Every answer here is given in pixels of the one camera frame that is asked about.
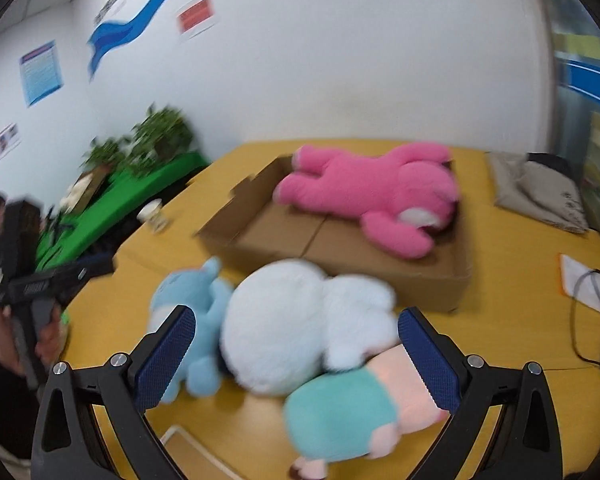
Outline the person's left hand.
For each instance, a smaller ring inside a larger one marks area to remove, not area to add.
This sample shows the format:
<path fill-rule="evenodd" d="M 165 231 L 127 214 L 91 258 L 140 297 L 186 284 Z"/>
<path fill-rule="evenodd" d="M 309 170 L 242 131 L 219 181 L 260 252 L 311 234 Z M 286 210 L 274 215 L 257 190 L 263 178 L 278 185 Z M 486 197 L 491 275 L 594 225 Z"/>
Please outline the person's left hand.
<path fill-rule="evenodd" d="M 54 364 L 65 347 L 66 331 L 60 318 L 60 307 L 54 304 L 50 322 L 38 335 L 35 353 L 45 365 Z M 16 348 L 9 308 L 0 310 L 0 364 L 19 376 L 26 374 Z"/>

